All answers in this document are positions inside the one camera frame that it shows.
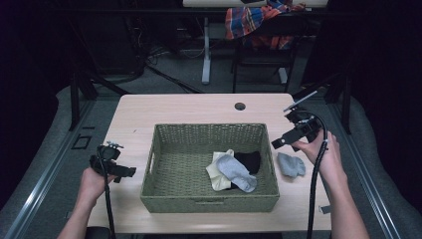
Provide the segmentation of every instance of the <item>black cable on floor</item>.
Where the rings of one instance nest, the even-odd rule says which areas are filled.
[[[204,94],[204,92],[202,92],[201,90],[198,90],[198,89],[196,89],[196,88],[194,88],[194,87],[192,87],[192,86],[190,86],[190,85],[188,85],[188,84],[186,84],[186,83],[184,83],[184,82],[182,82],[180,80],[177,80],[177,79],[174,79],[174,78],[172,78],[170,76],[167,76],[164,73],[156,70],[155,68],[152,68],[149,65],[146,65],[145,67],[148,68],[152,73],[154,73],[154,74],[156,74],[156,75],[164,78],[167,81],[170,81],[171,83],[176,84],[181,89],[183,89],[183,91],[185,91],[185,92],[186,91],[190,91],[191,93],[194,93],[194,94]]]

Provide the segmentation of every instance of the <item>wicker basket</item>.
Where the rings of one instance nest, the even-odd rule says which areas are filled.
[[[253,192],[214,191],[206,171],[214,151],[261,154]],[[140,199],[149,212],[269,212],[279,199],[267,128],[262,123],[157,124]]]

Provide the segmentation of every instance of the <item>human hand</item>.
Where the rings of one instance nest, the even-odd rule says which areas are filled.
[[[109,175],[108,183],[110,183],[116,176]],[[92,168],[84,170],[81,177],[81,185],[78,194],[77,204],[84,203],[88,206],[94,207],[97,199],[105,191],[105,179],[102,175],[96,173]]]
[[[319,171],[325,181],[328,184],[332,182],[337,182],[339,180],[345,180],[346,175],[342,168],[341,156],[340,156],[340,147],[339,143],[330,131],[327,133],[328,143],[326,146],[326,151],[323,154],[322,161],[319,166]],[[323,142],[323,131],[320,130],[316,139],[310,143],[305,143],[302,141],[296,141],[292,143],[292,146],[300,149],[308,159],[315,163],[317,159],[317,154],[319,153],[320,146]]]

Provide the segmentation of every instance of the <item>basket handle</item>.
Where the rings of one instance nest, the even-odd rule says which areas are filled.
[[[195,201],[196,205],[224,205],[224,201]]]

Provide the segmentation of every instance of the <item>plaid shirt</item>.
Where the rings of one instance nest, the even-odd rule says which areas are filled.
[[[267,0],[267,5],[260,8],[229,8],[226,13],[226,38],[246,36],[259,28],[263,21],[291,11],[304,11],[305,6],[305,3],[293,6],[292,0],[286,0],[284,3],[279,0]],[[292,40],[292,36],[249,37],[244,38],[244,45],[282,50],[288,49]]]

